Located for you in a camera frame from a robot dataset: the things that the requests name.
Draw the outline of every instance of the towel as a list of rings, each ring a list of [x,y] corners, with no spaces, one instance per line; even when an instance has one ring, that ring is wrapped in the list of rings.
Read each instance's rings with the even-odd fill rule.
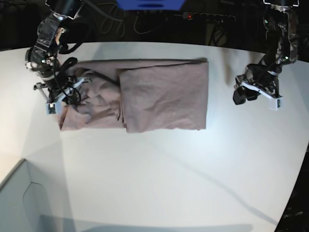
[[[78,106],[67,105],[62,131],[126,128],[206,128],[208,63],[204,60],[114,60],[78,63],[71,70],[89,77]]]

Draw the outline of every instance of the dark background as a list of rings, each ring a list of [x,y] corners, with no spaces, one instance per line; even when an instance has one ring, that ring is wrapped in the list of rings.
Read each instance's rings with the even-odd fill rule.
[[[115,1],[96,0],[96,3],[115,3]],[[300,0],[300,5],[301,7],[296,9],[299,18],[298,54],[300,60],[309,62],[309,0]],[[102,9],[108,12],[112,6],[103,5]],[[67,40],[69,43],[76,43],[83,39],[91,22],[93,32],[86,39],[87,42],[185,43],[265,53],[264,11],[262,0],[187,0],[179,12],[126,12],[127,17],[119,27],[118,22],[104,23],[104,17],[91,9],[84,8],[82,14],[87,17],[76,19],[69,25]],[[197,14],[189,20],[182,17],[183,12],[209,15]],[[118,9],[117,15],[122,16],[122,14],[123,12]],[[216,18],[215,14],[230,15],[236,20]],[[49,8],[44,5],[44,0],[0,0],[0,50],[33,46],[37,39],[37,26],[47,15],[49,15]],[[138,34],[134,30],[135,21],[136,31],[151,32]],[[308,185],[309,158],[307,155],[294,191],[277,226],[277,232],[309,232]]]

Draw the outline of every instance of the pink cloth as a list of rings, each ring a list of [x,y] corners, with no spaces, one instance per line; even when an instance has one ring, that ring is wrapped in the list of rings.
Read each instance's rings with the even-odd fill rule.
[[[128,133],[136,133],[206,128],[208,63],[205,61],[95,61],[79,63],[73,68],[73,72],[91,77],[92,82],[81,86],[81,105],[65,107],[59,123],[62,131],[126,128]]]

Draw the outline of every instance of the table surface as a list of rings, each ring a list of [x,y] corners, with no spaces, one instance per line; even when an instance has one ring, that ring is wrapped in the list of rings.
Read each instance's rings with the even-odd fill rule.
[[[196,59],[210,63],[207,129],[60,132],[45,114],[26,49],[0,52],[0,155],[29,161],[59,231],[275,230],[309,141],[309,64],[280,75],[284,106],[235,106],[234,78],[262,54],[169,43],[86,43],[79,61]]]

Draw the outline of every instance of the brown fabric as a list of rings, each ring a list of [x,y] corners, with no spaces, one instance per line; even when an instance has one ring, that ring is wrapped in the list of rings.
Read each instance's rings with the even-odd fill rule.
[[[120,82],[120,87],[93,71]],[[59,123],[62,131],[126,127],[128,133],[136,133],[206,127],[208,63],[204,61],[96,61],[79,63],[72,72],[91,77],[92,82],[81,86],[81,105],[65,107]]]

